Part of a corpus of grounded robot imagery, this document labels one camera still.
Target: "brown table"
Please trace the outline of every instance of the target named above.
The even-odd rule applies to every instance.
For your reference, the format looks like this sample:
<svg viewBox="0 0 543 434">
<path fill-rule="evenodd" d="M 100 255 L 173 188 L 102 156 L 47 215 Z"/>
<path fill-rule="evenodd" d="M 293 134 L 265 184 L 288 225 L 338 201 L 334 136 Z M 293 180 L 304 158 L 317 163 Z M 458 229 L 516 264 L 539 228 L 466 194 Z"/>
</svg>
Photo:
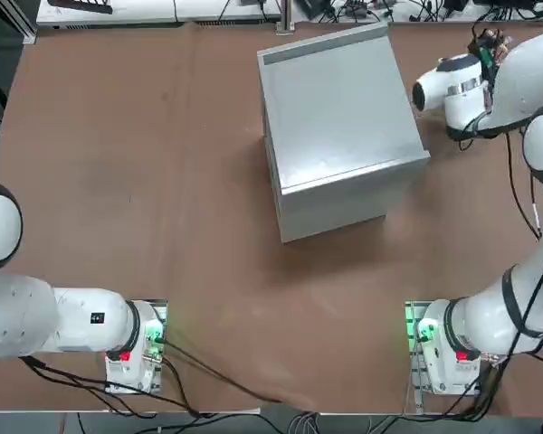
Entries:
<svg viewBox="0 0 543 434">
<path fill-rule="evenodd" d="M 432 154 L 425 175 L 385 219 L 280 243 L 255 53 L 338 28 L 302 25 L 289 37 L 271 27 L 89 30 L 45 34 L 25 47 L 0 136 L 0 181 L 25 218 L 24 243 L 6 271 L 166 298 L 171 340 L 299 408 L 399 412 L 405 300 L 473 294 L 535 242 L 511 198 L 503 141 L 460 153 L 439 112 L 418 119 Z M 507 29 L 516 41 L 543 31 Z M 405 85 L 465 50 L 470 37 L 469 24 L 393 27 Z M 540 188 L 538 201 L 543 220 Z M 104 375 L 95 354 L 41 358 Z M 196 407 L 257 405 L 180 366 Z M 165 395 L 175 390 L 167 382 Z M 427 397 L 425 408 L 451 400 Z M 0 361 L 0 410 L 100 408 L 87 392 Z M 494 410 L 543 416 L 543 365 L 518 357 Z"/>
</svg>

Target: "white cylindrical joint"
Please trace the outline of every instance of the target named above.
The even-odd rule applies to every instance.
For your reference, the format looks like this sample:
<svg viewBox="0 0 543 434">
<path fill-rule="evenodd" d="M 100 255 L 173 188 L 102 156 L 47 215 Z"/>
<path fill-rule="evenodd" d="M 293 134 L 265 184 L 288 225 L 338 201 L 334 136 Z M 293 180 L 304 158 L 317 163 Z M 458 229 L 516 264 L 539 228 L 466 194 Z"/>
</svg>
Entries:
<svg viewBox="0 0 543 434">
<path fill-rule="evenodd" d="M 543 171 L 543 115 L 534 118 L 527 127 L 523 154 L 531 169 Z"/>
</svg>

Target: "white robotic arm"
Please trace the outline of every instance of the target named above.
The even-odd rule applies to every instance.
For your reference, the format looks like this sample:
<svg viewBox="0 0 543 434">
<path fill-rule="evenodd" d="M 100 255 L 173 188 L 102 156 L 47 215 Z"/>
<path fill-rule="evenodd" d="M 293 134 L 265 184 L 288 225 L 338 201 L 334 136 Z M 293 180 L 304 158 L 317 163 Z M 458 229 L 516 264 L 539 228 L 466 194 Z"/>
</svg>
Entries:
<svg viewBox="0 0 543 434">
<path fill-rule="evenodd" d="M 443 60 L 414 85 L 414 103 L 420 110 L 444 105 L 447 132 L 455 140 L 526 126 L 523 155 L 543 184 L 543 35 L 504 59 L 494 77 L 491 107 L 480 73 L 481 60 L 472 54 Z M 522 321 L 542 274 L 543 238 L 528 259 L 482 292 L 435 300 L 427 308 L 418 334 L 433 392 L 463 393 L 479 374 L 481 355 L 508 355 L 519 330 L 514 354 L 543 348 L 543 282 Z"/>
<path fill-rule="evenodd" d="M 491 55 L 491 38 L 475 39 L 472 45 L 480 54 L 440 59 L 418 79 L 415 107 L 444 106 L 447 134 L 457 141 L 492 138 L 528 125 L 543 107 L 543 34 L 521 43 L 502 61 Z"/>
<path fill-rule="evenodd" d="M 0 268 L 16 253 L 23 219 L 0 185 Z M 109 381 L 150 392 L 163 337 L 157 311 L 100 288 L 52 288 L 26 276 L 0 275 L 0 358 L 40 352 L 106 352 Z"/>
</svg>

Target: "metal box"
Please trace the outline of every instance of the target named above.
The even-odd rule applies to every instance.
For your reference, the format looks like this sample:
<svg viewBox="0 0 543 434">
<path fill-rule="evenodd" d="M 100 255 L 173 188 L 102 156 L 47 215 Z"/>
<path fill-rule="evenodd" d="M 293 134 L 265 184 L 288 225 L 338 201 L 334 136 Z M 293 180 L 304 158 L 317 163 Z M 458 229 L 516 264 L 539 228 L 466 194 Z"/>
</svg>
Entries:
<svg viewBox="0 0 543 434">
<path fill-rule="evenodd" d="M 258 52 L 283 242 L 385 215 L 429 158 L 387 25 Z"/>
</svg>

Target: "metal bracket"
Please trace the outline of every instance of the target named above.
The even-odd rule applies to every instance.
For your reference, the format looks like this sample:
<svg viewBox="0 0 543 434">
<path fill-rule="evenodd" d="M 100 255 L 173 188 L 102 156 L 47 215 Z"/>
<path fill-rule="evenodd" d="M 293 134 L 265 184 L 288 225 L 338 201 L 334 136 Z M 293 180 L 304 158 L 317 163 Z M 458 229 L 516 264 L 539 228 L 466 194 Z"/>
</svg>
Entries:
<svg viewBox="0 0 543 434">
<path fill-rule="evenodd" d="M 36 42 L 36 27 L 22 12 L 15 0 L 0 0 L 0 9 L 5 13 L 18 32 L 24 37 L 23 43 Z"/>
<path fill-rule="evenodd" d="M 295 26 L 291 20 L 291 0 L 281 0 L 280 7 L 281 19 L 276 24 L 277 34 L 292 34 L 295 31 Z"/>
</svg>

